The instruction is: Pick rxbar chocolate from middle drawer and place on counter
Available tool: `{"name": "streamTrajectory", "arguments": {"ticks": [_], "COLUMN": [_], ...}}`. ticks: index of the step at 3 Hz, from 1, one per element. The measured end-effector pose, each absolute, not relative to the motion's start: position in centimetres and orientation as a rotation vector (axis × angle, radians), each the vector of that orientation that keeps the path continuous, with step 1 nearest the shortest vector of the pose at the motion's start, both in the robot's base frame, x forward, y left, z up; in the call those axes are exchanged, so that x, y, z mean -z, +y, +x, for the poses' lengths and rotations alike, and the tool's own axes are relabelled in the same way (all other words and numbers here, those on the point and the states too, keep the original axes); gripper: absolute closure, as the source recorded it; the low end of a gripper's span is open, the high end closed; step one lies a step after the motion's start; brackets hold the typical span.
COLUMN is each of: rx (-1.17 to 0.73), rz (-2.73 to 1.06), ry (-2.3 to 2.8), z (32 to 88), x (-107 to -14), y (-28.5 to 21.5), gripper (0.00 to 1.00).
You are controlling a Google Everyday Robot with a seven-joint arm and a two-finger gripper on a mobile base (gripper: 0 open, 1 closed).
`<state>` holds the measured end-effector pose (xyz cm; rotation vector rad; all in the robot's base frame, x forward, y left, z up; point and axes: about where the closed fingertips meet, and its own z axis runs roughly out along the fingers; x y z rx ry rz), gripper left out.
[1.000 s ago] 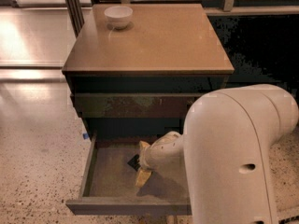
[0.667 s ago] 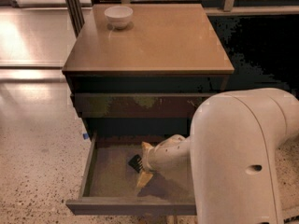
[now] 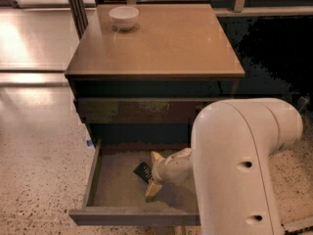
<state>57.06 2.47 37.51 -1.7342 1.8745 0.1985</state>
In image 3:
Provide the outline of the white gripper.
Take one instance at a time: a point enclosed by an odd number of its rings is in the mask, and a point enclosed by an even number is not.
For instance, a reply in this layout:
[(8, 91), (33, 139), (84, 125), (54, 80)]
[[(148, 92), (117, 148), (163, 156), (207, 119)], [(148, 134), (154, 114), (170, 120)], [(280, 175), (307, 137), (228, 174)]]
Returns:
[(152, 151), (152, 176), (145, 196), (153, 198), (162, 188), (161, 182), (180, 184), (193, 175), (192, 149), (185, 148), (167, 158)]

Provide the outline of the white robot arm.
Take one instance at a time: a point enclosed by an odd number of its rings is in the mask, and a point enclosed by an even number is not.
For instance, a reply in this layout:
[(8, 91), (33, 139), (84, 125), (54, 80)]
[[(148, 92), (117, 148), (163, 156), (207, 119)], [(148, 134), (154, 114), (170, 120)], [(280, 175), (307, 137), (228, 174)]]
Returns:
[(195, 181), (202, 235), (283, 235), (269, 156), (297, 142), (302, 118), (275, 98), (214, 102), (196, 117), (191, 146), (164, 158), (152, 152), (146, 196), (163, 182)]

